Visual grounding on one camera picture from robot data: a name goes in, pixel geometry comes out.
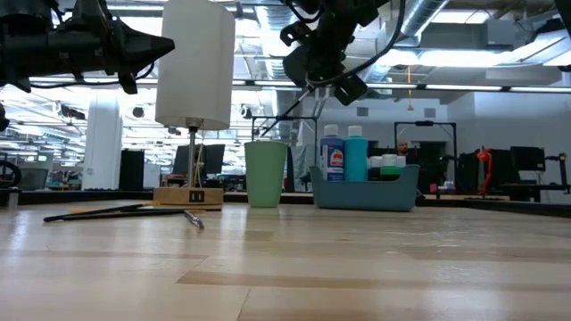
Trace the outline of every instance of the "chair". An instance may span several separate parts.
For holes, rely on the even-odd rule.
[[[20,169],[21,181],[18,188],[23,191],[36,191],[46,188],[48,169]]]

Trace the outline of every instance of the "blue bin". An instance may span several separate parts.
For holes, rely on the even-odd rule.
[[[327,182],[312,166],[313,200],[321,209],[411,211],[417,199],[419,165],[407,165],[391,182]]]

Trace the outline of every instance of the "wooden table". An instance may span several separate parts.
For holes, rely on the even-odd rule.
[[[249,209],[60,222],[0,212],[0,319],[571,320],[571,220]]]

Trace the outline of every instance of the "orange object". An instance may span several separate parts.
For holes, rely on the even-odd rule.
[[[489,148],[483,149],[481,152],[479,152],[476,157],[482,161],[482,163],[488,163],[488,173],[485,175],[485,181],[484,183],[480,186],[480,191],[479,194],[480,195],[485,195],[485,191],[488,188],[488,185],[490,184],[490,181],[492,180],[492,150]]]
[[[87,210],[87,209],[71,209],[70,214],[79,214],[79,213],[83,213],[83,212],[87,212],[87,211],[90,211],[90,210]]]

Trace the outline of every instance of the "label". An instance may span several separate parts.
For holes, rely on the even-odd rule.
[[[339,146],[322,146],[323,177],[327,181],[343,181],[343,151]]]

